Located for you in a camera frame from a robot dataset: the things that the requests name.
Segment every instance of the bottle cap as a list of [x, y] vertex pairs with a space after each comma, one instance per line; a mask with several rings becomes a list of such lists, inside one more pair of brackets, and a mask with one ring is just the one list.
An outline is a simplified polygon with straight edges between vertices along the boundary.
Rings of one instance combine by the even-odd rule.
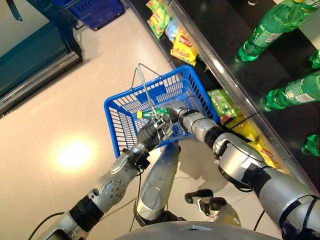
[[142, 111], [137, 111], [137, 112], [136, 112], [136, 117], [137, 117], [138, 119], [142, 119]]

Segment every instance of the floor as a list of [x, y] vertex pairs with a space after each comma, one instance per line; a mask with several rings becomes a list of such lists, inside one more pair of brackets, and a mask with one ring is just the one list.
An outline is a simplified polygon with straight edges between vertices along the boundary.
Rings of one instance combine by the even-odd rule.
[[[86, 195], [115, 160], [104, 100], [130, 88], [138, 63], [161, 74], [172, 69], [130, 9], [97, 32], [82, 28], [75, 35], [85, 61], [0, 119], [1, 239], [27, 239], [45, 217], [67, 211]], [[253, 229], [262, 211], [257, 197], [236, 190], [220, 175], [206, 145], [192, 138], [180, 145], [168, 209], [187, 220], [209, 221], [184, 200], [185, 193], [209, 188], [236, 209], [244, 228]], [[152, 152], [152, 163], [158, 155], [158, 149]], [[137, 195], [138, 182], [138, 178], [132, 181], [112, 210]], [[100, 222], [88, 239], [119, 237], [128, 232], [132, 217], [130, 204]], [[54, 220], [45, 223], [35, 237]], [[266, 214], [257, 231], [281, 237]]]

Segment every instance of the bottle label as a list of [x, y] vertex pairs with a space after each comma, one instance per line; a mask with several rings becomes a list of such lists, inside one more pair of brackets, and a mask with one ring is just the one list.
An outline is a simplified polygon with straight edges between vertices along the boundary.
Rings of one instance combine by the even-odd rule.
[[281, 33], [272, 33], [265, 29], [265, 27], [260, 24], [254, 29], [253, 36], [254, 40], [252, 41], [255, 45], [260, 47], [267, 47], [271, 42], [280, 37]]
[[312, 102], [315, 99], [310, 97], [307, 93], [303, 93], [302, 84], [304, 83], [304, 78], [301, 80], [297, 80], [291, 82], [285, 88], [285, 96], [293, 103], [293, 104], [301, 104]]
[[301, 5], [301, 9], [307, 13], [314, 13], [320, 8], [320, 0], [305, 0]]

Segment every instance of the yellow snack bag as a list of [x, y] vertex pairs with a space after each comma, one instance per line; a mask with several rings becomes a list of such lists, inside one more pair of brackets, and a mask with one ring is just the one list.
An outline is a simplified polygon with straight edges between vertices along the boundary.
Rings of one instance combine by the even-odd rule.
[[179, 31], [179, 28], [170, 54], [192, 66], [196, 65], [196, 48], [189, 41], [189, 39], [181, 31]]
[[245, 138], [249, 139], [250, 141], [258, 140], [259, 139], [258, 133], [251, 126], [251, 124], [248, 120], [246, 120], [246, 121], [244, 121], [244, 120], [245, 120], [245, 117], [243, 115], [240, 115], [240, 116], [237, 116], [236, 118], [234, 118], [233, 120], [231, 120], [230, 122], [228, 122], [225, 126], [228, 129], [233, 127], [232, 131], [244, 136]]
[[269, 148], [267, 145], [265, 145], [262, 141], [252, 141], [248, 143], [250, 146], [254, 147], [264, 158], [264, 162], [269, 165], [270, 167], [277, 169], [279, 168], [279, 165], [277, 161], [275, 160], [272, 153], [269, 151]]

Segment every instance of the metal wire handle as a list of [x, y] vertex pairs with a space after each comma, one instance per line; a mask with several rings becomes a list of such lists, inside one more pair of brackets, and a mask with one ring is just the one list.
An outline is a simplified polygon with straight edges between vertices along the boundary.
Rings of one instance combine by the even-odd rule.
[[146, 69], [148, 69], [149, 71], [153, 72], [154, 74], [160, 76], [160, 74], [156, 73], [155, 71], [153, 71], [152, 69], [150, 69], [149, 67], [147, 67], [146, 65], [142, 64], [142, 63], [138, 63], [138, 67], [135, 68], [134, 70], [134, 74], [133, 74], [133, 79], [132, 79], [132, 84], [131, 84], [131, 89], [133, 88], [134, 86], [134, 81], [135, 81], [135, 78], [136, 78], [136, 73], [138, 73], [138, 76], [140, 78], [140, 81], [141, 81], [141, 84], [142, 86], [144, 87], [144, 90], [145, 90], [145, 94], [146, 94], [146, 98], [148, 99], [148, 102], [149, 102], [149, 105], [150, 105], [150, 109], [151, 109], [151, 113], [152, 113], [152, 116], [154, 118], [157, 118], [158, 119], [158, 114], [153, 106], [153, 103], [152, 103], [152, 100], [151, 100], [151, 97], [149, 95], [149, 92], [148, 92], [148, 89], [147, 89], [147, 85], [146, 85], [146, 80], [145, 80], [145, 76], [142, 72], [142, 69], [141, 69], [141, 66], [142, 67], [145, 67]]

